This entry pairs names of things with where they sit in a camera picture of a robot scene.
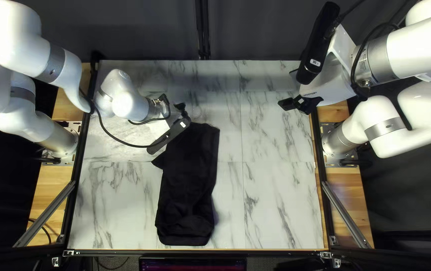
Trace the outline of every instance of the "black metal rail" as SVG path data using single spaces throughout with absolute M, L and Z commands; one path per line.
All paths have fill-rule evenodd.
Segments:
M 319 130 L 319 116 L 318 111 L 315 110 L 311 113 L 312 132 L 314 135 L 314 145 L 316 148 L 316 162 L 318 164 L 319 184 L 321 186 L 322 197 L 322 210 L 324 215 L 324 222 L 326 224 L 326 233 L 328 237 L 328 247 L 331 248 L 331 237 L 334 236 L 333 215 L 331 213 L 331 202 L 322 191 L 322 182 L 327 182 L 326 167 L 324 166 L 324 157 L 322 156 L 321 132 Z

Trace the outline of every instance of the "metal base plate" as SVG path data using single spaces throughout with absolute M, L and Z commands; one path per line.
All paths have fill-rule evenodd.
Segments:
M 320 122 L 319 123 L 319 129 L 321 132 L 321 138 L 329 132 L 332 132 L 334 130 L 334 125 L 337 122 Z M 322 154 L 324 155 L 324 165 L 325 167 L 357 167 L 357 165 L 340 165 L 339 161 L 340 158 L 332 157 L 331 155 L 328 155 L 325 151 L 322 151 Z M 352 150 L 348 152 L 345 155 L 347 158 L 346 160 L 357 160 L 357 152 L 356 150 Z
M 65 122 L 68 123 L 68 127 L 64 127 L 64 128 L 67 129 L 68 131 L 70 131 L 71 133 L 75 134 L 77 136 L 77 141 L 78 141 L 78 136 L 79 136 L 80 131 L 82 129 L 82 122 L 81 121 L 65 121 Z M 59 164 L 43 162 L 42 165 L 74 166 L 76 154 L 77 154 L 77 151 L 75 150 L 75 152 L 72 153 L 71 155 L 60 158 Z M 42 157 L 55 158 L 54 156 L 50 155 L 49 151 L 47 151 L 47 150 L 43 151 Z

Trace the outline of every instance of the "label sticker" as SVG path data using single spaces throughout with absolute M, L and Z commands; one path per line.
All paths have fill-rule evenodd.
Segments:
M 314 59 L 311 59 L 311 60 L 309 60 L 309 62 L 312 64 L 312 65 L 316 65 L 316 66 L 321 66 L 321 62 L 319 62 L 319 61 L 317 61 L 317 60 L 314 60 Z

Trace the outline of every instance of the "metal bracket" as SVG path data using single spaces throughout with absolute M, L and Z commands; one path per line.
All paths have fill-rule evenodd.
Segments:
M 329 242 L 331 243 L 331 245 L 338 245 L 339 244 L 337 242 L 336 236 L 334 236 L 334 235 L 329 236 Z
M 341 267 L 341 260 L 333 258 L 333 268 L 340 268 Z
M 57 238 L 56 238 L 56 243 L 63 243 L 65 239 L 65 235 L 64 234 L 60 234 Z
M 332 132 L 334 130 L 334 124 L 337 122 L 320 122 L 319 129 L 321 132 L 321 137 L 325 133 Z M 333 157 L 327 154 L 324 150 L 322 151 L 322 155 L 324 157 L 324 166 L 325 167 L 357 167 L 357 165 L 340 165 L 339 161 L 341 157 Z M 349 153 L 344 155 L 347 160 L 357 160 L 357 152 L 356 149 L 351 150 Z
M 354 241 L 356 241 L 357 246 L 360 248 L 371 248 L 371 245 L 368 243 L 368 240 L 366 239 L 366 237 L 364 237 L 363 233 L 358 228 L 354 220 L 351 218 L 351 216 L 345 209 L 342 202 L 333 192 L 328 182 L 326 181 L 321 182 L 321 188 L 324 191 L 324 193 L 328 196 L 329 200 L 331 201 L 331 203 L 333 204 L 333 206 L 336 208 L 339 215 L 343 219 L 344 223 L 346 224 L 346 227 L 348 228 L 349 232 L 353 236 Z
M 77 141 L 75 141 L 75 143 L 78 143 L 78 136 L 80 134 L 80 130 L 82 129 L 82 122 L 81 121 L 64 121 L 64 122 L 68 123 L 68 126 L 64 127 L 64 128 L 66 130 L 68 130 L 69 132 L 73 133 L 76 136 Z M 42 165 L 50 165 L 50 166 L 74 166 L 76 154 L 77 154 L 77 151 L 75 151 L 70 156 L 65 156 L 65 157 L 60 158 L 60 163 L 59 164 L 43 162 Z M 42 157 L 45 157 L 45 158 L 55 158 L 54 156 L 51 155 L 51 153 L 48 150 L 44 150 L 43 151 Z
M 70 256 L 75 256 L 75 254 L 80 254 L 80 252 L 75 252 L 75 250 L 64 250 L 62 256 L 64 257 L 70 257 Z
M 321 251 L 319 257 L 321 257 L 321 259 L 331 259 L 333 255 L 329 251 Z
M 60 257 L 53 257 L 52 258 L 52 266 L 53 267 L 60 267 L 60 264 L 59 264 L 58 260 L 60 260 Z

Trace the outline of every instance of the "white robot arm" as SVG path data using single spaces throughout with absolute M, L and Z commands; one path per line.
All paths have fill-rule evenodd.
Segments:
M 378 157 L 387 158 L 431 143 L 431 0 L 413 6 L 406 25 L 370 40 L 357 63 L 351 58 L 360 46 L 348 41 L 347 33 L 339 26 L 328 50 L 327 66 L 311 83 L 301 85 L 301 96 L 297 99 L 319 97 L 324 100 L 318 104 L 321 106 L 354 96 L 350 80 L 352 62 L 356 65 L 356 82 L 363 87 L 415 76 L 423 82 L 398 95 L 398 103 L 412 130 L 405 127 L 388 98 L 372 96 L 323 136 L 326 155 L 344 159 L 353 148 L 369 141 Z
M 84 112 L 90 106 L 79 95 L 82 64 L 73 53 L 41 37 L 42 24 L 31 8 L 0 0 L 0 65 L 63 88 Z
M 32 9 L 0 0 L 0 131 L 38 143 L 54 157 L 65 157 L 74 153 L 76 136 L 35 111 L 35 85 L 27 75 L 63 87 L 75 105 L 90 108 L 78 95 L 80 60 L 42 39 L 40 28 Z
M 26 75 L 0 66 L 0 131 L 38 143 L 54 157 L 71 155 L 76 136 L 35 111 L 35 84 Z

